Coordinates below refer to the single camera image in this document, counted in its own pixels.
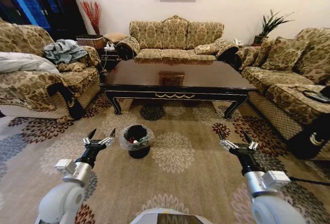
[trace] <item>white wall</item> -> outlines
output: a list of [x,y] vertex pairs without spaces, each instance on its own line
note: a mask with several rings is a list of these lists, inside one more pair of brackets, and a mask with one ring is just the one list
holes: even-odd
[[[251,43],[261,31],[261,17],[272,8],[281,14],[295,12],[286,23],[270,33],[270,37],[294,37],[306,27],[330,27],[330,0],[84,0],[101,4],[100,32],[119,31],[128,34],[131,20],[162,21],[174,14],[190,21],[220,21],[223,37]],[[85,13],[88,32],[93,33]]]

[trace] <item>black cable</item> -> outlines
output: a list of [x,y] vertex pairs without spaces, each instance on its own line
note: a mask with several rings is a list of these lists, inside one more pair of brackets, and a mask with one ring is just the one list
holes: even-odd
[[310,183],[310,184],[321,184],[321,185],[330,186],[330,183],[319,182],[319,181],[314,181],[314,180],[299,179],[299,178],[295,178],[295,177],[289,177],[289,179],[291,181],[301,181],[301,182],[306,182],[306,183]]

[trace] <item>floral carpet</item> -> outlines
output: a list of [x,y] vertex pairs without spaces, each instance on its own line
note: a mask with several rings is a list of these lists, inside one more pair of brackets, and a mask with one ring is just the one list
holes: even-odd
[[[246,142],[244,130],[259,142],[256,160],[267,170],[329,182],[329,164],[291,155],[275,130],[248,104],[230,120],[226,102],[119,99],[123,112],[100,95],[81,120],[0,118],[0,223],[34,223],[42,197],[61,182],[59,159],[77,159],[82,138],[97,128],[95,139],[113,128],[149,127],[155,138],[149,154],[136,160],[116,141],[99,153],[78,212],[78,224],[126,224],[149,208],[165,207],[204,216],[213,223],[254,223],[251,202],[237,158],[219,145],[222,130],[234,143]],[[330,223],[328,186],[291,182],[281,197],[307,223]]]

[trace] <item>sofa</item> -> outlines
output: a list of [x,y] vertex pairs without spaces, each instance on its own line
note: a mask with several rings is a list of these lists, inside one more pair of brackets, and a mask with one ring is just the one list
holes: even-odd
[[[307,46],[292,70],[262,67],[270,53],[267,43],[274,43],[272,40],[264,41],[261,47],[241,48],[233,65],[258,88],[259,92],[250,92],[250,102],[287,140],[296,157],[329,160],[330,104],[308,94],[317,95],[330,85],[330,29],[306,28],[294,39],[306,41]],[[281,48],[283,55],[290,55],[290,49]]]
[[[136,63],[209,65],[217,60],[234,57],[237,45],[221,38],[224,25],[220,22],[189,22],[174,15],[164,21],[131,21],[130,36],[118,42],[121,59]],[[196,54],[195,47],[215,47],[211,54]]]
[[[0,21],[0,51],[28,53],[43,57],[45,45],[53,43],[41,27]],[[0,73],[0,110],[6,116],[55,118],[59,122],[80,119],[84,108],[99,92],[100,59],[95,48],[79,59],[80,69]]]

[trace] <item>coffee table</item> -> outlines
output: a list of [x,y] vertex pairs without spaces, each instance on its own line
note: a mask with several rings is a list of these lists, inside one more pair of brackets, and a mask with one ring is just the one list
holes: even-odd
[[[159,72],[184,72],[183,85],[161,86]],[[230,118],[247,101],[249,91],[257,91],[229,64],[222,61],[211,65],[174,66],[121,61],[100,87],[117,115],[121,114],[121,107],[116,98],[231,101],[232,104],[224,113],[225,118]]]

